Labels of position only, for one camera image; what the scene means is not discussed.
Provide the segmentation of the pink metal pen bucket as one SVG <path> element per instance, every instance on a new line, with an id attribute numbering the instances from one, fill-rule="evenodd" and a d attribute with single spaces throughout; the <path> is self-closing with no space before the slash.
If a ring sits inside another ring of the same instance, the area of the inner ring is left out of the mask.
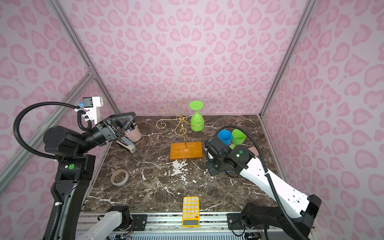
<path id="1" fill-rule="evenodd" d="M 127 137 L 133 143 L 141 139 L 142 134 L 136 123 L 131 123 L 130 127 L 125 132 L 125 137 Z"/>

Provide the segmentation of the tape roll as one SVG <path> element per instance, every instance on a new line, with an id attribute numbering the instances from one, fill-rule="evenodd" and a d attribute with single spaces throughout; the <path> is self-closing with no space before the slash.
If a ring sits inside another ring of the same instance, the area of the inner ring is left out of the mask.
<path id="1" fill-rule="evenodd" d="M 129 179 L 128 172 L 126 170 L 117 170 L 111 176 L 111 183 L 114 186 L 123 186 Z"/>

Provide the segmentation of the yellow calculator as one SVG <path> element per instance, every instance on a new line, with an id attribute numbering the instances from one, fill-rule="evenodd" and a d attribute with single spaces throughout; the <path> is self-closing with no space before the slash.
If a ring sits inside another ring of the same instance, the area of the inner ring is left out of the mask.
<path id="1" fill-rule="evenodd" d="M 200 226 L 200 199 L 199 197 L 184 197 L 182 226 L 192 228 Z"/>

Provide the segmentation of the cream and blue stapler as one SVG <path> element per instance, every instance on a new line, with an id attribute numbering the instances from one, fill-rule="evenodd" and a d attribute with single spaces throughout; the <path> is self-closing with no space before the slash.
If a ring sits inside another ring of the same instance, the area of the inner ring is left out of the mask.
<path id="1" fill-rule="evenodd" d="M 126 137 L 116 140 L 116 143 L 126 148 L 130 153 L 135 153 L 137 150 L 136 146 Z"/>

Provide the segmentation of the blue wine glass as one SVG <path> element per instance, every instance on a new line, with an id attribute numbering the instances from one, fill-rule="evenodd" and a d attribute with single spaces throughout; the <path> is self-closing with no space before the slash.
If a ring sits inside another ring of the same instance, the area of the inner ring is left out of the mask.
<path id="1" fill-rule="evenodd" d="M 232 141 L 232 133 L 228 130 L 221 130 L 218 133 L 218 138 L 225 144 L 230 145 Z"/>

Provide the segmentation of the orange wooden rack base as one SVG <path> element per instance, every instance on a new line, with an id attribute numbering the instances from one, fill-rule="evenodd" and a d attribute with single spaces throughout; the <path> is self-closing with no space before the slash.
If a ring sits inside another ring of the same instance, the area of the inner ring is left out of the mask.
<path id="1" fill-rule="evenodd" d="M 172 143 L 170 159 L 173 160 L 188 160 L 201 159 L 203 157 L 202 142 L 193 143 Z"/>

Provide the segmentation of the aluminium front rail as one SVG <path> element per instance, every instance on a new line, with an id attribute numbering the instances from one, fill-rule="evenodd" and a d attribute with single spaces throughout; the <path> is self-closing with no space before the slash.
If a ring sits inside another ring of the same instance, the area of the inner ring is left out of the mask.
<path id="1" fill-rule="evenodd" d="M 110 213 L 81 213 L 73 240 L 288 240 L 278 227 L 264 224 L 246 227 L 239 212 L 201 212 L 190 215 L 176 213 L 132 213 L 132 223 L 119 230 L 122 215 Z"/>

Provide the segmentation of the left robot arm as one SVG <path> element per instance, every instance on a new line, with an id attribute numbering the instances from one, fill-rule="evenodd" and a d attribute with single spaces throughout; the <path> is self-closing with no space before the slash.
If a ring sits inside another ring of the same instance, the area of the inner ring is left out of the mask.
<path id="1" fill-rule="evenodd" d="M 111 115 L 95 127 L 80 134 L 54 126 L 44 134 L 45 151 L 58 161 L 51 186 L 54 205 L 43 238 L 73 240 L 95 169 L 96 157 L 88 152 L 97 146 L 119 139 L 134 121 L 136 113 Z"/>

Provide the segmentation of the pink case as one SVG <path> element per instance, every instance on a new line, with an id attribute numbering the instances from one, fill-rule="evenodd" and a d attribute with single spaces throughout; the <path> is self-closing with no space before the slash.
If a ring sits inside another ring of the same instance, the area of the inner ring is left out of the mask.
<path id="1" fill-rule="evenodd" d="M 255 147 L 250 147 L 248 150 L 251 151 L 256 157 L 259 157 L 259 152 Z"/>

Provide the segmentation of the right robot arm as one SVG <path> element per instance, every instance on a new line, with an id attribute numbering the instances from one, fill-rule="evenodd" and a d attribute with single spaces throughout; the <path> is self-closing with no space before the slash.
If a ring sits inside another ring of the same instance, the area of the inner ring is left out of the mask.
<path id="1" fill-rule="evenodd" d="M 277 207 L 248 203 L 240 217 L 245 228 L 268 225 L 282 229 L 294 240 L 308 239 L 322 204 L 318 196 L 308 196 L 286 183 L 264 168 L 261 157 L 243 145 L 231 148 L 215 137 L 204 142 L 204 150 L 211 176 L 223 172 L 240 175 L 277 203 Z"/>

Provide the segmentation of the green wine glass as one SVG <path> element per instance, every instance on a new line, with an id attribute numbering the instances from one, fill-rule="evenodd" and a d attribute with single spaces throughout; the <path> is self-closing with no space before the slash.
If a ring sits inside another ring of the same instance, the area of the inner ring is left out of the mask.
<path id="1" fill-rule="evenodd" d="M 246 134 L 244 134 L 242 131 L 238 129 L 234 129 L 232 131 L 232 144 L 230 145 L 231 149 L 234 149 L 238 145 L 242 145 L 246 139 Z"/>
<path id="2" fill-rule="evenodd" d="M 204 104 L 201 101 L 193 101 L 190 103 L 190 109 L 195 111 L 190 118 L 190 126 L 195 132 L 200 132 L 204 129 L 204 118 L 200 113 L 203 107 Z"/>

